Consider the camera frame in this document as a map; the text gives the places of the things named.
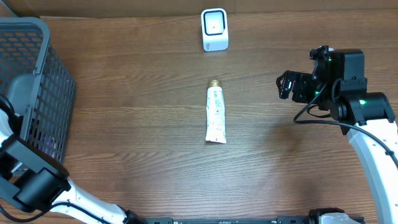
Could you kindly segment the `white tube gold cap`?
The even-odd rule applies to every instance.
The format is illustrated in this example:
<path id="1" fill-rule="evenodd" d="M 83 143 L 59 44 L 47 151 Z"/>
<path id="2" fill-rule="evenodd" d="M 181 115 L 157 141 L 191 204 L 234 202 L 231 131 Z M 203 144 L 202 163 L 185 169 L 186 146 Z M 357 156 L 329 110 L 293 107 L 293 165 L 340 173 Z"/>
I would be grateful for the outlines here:
<path id="1" fill-rule="evenodd" d="M 208 82 L 206 95 L 206 137 L 209 142 L 226 143 L 226 116 L 223 89 L 219 80 Z"/>

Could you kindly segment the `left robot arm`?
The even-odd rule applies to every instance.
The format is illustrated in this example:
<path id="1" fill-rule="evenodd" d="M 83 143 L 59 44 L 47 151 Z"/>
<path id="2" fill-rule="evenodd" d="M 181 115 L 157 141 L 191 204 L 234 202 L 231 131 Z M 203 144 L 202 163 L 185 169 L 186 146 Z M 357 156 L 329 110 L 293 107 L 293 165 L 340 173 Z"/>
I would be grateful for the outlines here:
<path id="1" fill-rule="evenodd" d="M 27 213 L 14 222 L 32 222 L 48 212 L 62 213 L 83 223 L 144 223 L 134 212 L 104 202 L 76 186 L 69 172 L 48 154 L 32 147 L 16 133 L 19 121 L 11 102 L 1 97 L 1 198 Z"/>

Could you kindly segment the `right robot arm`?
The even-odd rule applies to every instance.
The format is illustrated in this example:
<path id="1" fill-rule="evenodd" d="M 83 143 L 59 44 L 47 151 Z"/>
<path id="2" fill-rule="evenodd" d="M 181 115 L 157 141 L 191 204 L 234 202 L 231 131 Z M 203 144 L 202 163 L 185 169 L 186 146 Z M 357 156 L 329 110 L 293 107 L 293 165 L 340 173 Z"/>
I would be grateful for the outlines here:
<path id="1" fill-rule="evenodd" d="M 387 96 L 368 92 L 364 52 L 327 45 L 309 52 L 312 73 L 285 71 L 280 98 L 305 106 L 296 124 L 339 126 L 363 167 L 379 223 L 397 223 L 397 123 Z"/>

